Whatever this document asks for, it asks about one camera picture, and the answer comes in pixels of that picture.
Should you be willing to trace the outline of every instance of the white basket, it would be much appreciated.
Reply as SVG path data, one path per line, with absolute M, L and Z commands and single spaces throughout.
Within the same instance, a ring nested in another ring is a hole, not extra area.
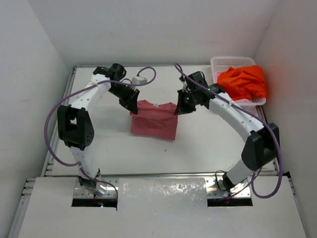
M 254 62 L 254 60 L 249 57 L 212 57 L 211 71 L 213 82 L 217 83 L 217 74 L 227 71 L 230 67 L 239 68 L 245 66 L 253 66 L 255 64 L 256 63 Z M 259 106 L 266 103 L 266 98 L 253 97 L 251 101 L 251 103 L 240 101 L 236 101 L 236 103 L 244 107 Z

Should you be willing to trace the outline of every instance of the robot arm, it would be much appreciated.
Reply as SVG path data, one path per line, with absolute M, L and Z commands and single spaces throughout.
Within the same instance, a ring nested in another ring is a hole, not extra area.
M 213 84 L 208 86 L 201 72 L 195 72 L 189 75 L 189 77 L 224 97 L 230 101 L 231 104 L 238 106 L 220 85 Z M 196 105 L 205 106 L 229 123 L 245 142 L 241 160 L 227 171 L 223 175 L 222 180 L 219 181 L 220 190 L 227 190 L 229 192 L 235 185 L 276 158 L 277 152 L 273 139 L 261 122 L 233 108 L 231 104 L 224 103 L 221 99 L 197 87 L 189 80 L 183 77 L 181 77 L 180 80 L 184 83 L 185 87 L 178 91 L 178 104 L 175 110 L 176 115 L 191 113 L 196 110 Z M 276 137 L 279 138 L 278 127 L 273 123 L 269 126 Z
M 110 68 L 97 67 L 86 88 L 96 84 L 97 87 L 83 92 L 71 105 L 60 106 L 57 110 L 59 138 L 70 148 L 75 161 L 80 163 L 80 167 L 92 178 L 98 177 L 100 171 L 96 167 L 90 146 L 95 132 L 89 113 L 107 91 L 117 96 L 124 108 L 135 114 L 138 113 L 137 98 L 140 93 L 138 89 L 110 82 L 100 83 L 108 79 L 120 81 L 125 75 L 124 67 L 119 64 L 113 64 Z M 79 179 L 87 187 L 96 186 L 86 179 L 81 171 L 79 171 Z

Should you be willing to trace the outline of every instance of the red cloth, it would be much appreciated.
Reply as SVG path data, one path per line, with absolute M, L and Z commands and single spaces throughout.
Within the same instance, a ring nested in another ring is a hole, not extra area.
M 254 65 L 250 67 L 232 68 L 222 72 L 217 80 L 229 96 L 234 100 L 252 97 L 266 98 L 266 83 L 262 68 Z
M 173 103 L 154 106 L 146 100 L 138 101 L 138 114 L 132 116 L 131 133 L 175 140 L 178 116 Z

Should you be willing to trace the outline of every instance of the gray wall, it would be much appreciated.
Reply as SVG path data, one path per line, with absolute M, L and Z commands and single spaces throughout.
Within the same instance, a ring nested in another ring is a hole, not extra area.
M 278 0 L 29 0 L 67 65 L 253 57 Z
M 62 96 L 70 71 L 27 0 L 1 1 L 0 29 L 0 238 L 4 238 L 25 179 L 41 174 L 47 151 L 44 121 Z
M 317 237 L 317 1 L 282 0 L 257 52 L 269 87 L 265 112 L 280 127 L 285 168 L 309 237 Z

